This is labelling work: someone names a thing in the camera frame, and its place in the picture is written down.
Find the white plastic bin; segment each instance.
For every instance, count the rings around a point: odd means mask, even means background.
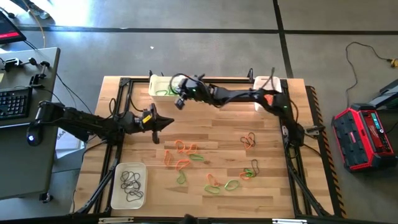
[[[121,180],[121,176],[124,171],[134,172],[140,175],[138,182],[140,182],[141,187],[139,190],[142,191],[144,195],[139,200],[134,200],[132,202],[127,201],[126,199],[127,194],[124,192],[124,189],[121,188],[121,184],[123,183]],[[141,208],[145,204],[146,190],[147,190],[146,188],[147,188],[147,167],[145,166],[145,164],[141,162],[127,162],[119,164],[118,166],[116,166],[116,170],[114,173],[111,207],[113,209]]]
[[[148,94],[154,101],[157,102],[170,102],[175,101],[178,95],[174,95],[169,88],[170,79],[172,77],[160,77],[158,75],[152,75],[149,80]],[[176,88],[184,76],[180,75],[173,79],[172,87]]]
[[[263,86],[263,84],[269,79],[269,77],[256,77],[254,79],[254,84],[253,84],[253,89],[254,90],[258,90],[261,86]],[[272,81],[274,82],[274,87],[275,90],[282,93],[282,86],[280,85],[280,79],[278,77],[272,77]],[[263,88],[265,90],[272,90],[272,83],[271,80],[269,80],[269,82],[265,85],[265,87]],[[267,100],[271,100],[272,101],[272,97],[266,97]],[[258,104],[258,103],[254,103],[254,109],[256,111],[264,111],[264,108]]]

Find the concrete floor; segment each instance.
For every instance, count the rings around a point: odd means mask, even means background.
[[[53,16],[42,21],[43,26],[104,28],[99,32],[45,33],[46,46],[60,47],[62,51],[58,73],[92,110],[105,75],[147,75],[151,69],[165,75],[183,72],[239,77],[246,75],[250,67],[255,75],[268,75],[271,67],[275,67],[275,75],[287,77],[278,34],[112,33],[105,29],[277,29],[272,0],[34,2]],[[0,6],[3,5],[12,8],[9,1],[0,0]],[[398,26],[391,24],[398,19],[398,2],[394,0],[279,0],[279,6],[287,30],[398,30]],[[18,9],[13,12],[18,13],[15,23],[19,26],[37,27],[28,14]],[[40,32],[24,33],[36,47],[42,47]],[[350,42],[372,45],[382,57],[398,57],[396,35],[287,34],[286,41],[294,77],[304,78],[307,85],[317,89],[325,121],[345,108],[345,89],[354,83],[345,59],[345,47]],[[3,48],[27,49],[23,43]],[[398,70],[391,69],[367,48],[353,45],[349,57],[359,80],[350,91],[350,102],[370,101],[381,87],[397,78]],[[90,82],[82,83],[82,75]],[[59,82],[54,92],[65,104],[72,105]],[[79,102],[78,107],[84,110]],[[398,169],[377,174],[348,173],[342,166],[330,128],[326,130],[348,216],[396,222]],[[79,159],[80,156],[66,158],[75,163]],[[68,213],[76,177],[76,171],[53,175],[50,191],[57,198],[54,203],[42,205],[31,198],[0,201],[0,220]]]

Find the butcher block tabletop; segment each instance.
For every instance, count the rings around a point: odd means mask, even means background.
[[[110,115],[109,101],[118,93],[120,78],[104,77],[95,114],[102,117]],[[290,98],[298,106],[298,122],[302,126],[313,125],[304,80],[288,79],[287,83]],[[230,90],[252,87],[250,84],[216,85]],[[139,109],[148,108],[153,102],[148,86],[148,83],[135,83],[133,86],[132,101]],[[214,218],[294,217],[278,117],[255,112],[254,103],[230,103],[219,109],[186,101],[181,111],[173,102],[156,103],[156,107],[161,116],[175,120],[159,132],[160,144],[152,142],[152,132],[126,135],[120,161],[146,165],[146,202],[136,210],[112,210],[112,216],[183,217],[189,213],[195,217]],[[132,107],[131,111],[141,115]],[[240,139],[248,133],[255,134],[256,145],[246,150]],[[189,157],[177,152],[176,140],[183,141],[186,146],[196,144],[197,154],[204,158],[204,161],[191,161],[182,169],[187,180],[184,184],[177,183],[179,172],[175,165],[178,160]],[[88,147],[99,142],[100,139],[96,138]],[[319,150],[316,140],[305,138],[305,143]],[[74,196],[76,210],[98,186],[105,149],[103,144],[84,156]],[[167,149],[172,155],[169,166],[164,162]],[[306,147],[301,147],[300,151],[308,188],[323,208],[333,213],[322,159]],[[253,159],[258,161],[258,175],[249,180],[241,179],[239,174],[244,168],[251,168]],[[221,183],[219,194],[204,190],[208,184],[207,174],[212,174]],[[232,191],[225,190],[224,184],[233,179],[238,180],[240,186]],[[304,211],[302,193],[297,189],[300,208]],[[109,184],[104,190],[102,209],[106,205],[108,190]]]

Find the keyboard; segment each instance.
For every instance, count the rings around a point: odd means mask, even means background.
[[[29,116],[32,87],[0,89],[0,121]]]

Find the red power station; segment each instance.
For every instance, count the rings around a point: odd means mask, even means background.
[[[333,130],[350,172],[395,167],[395,156],[376,108],[366,103],[351,105],[333,117]]]

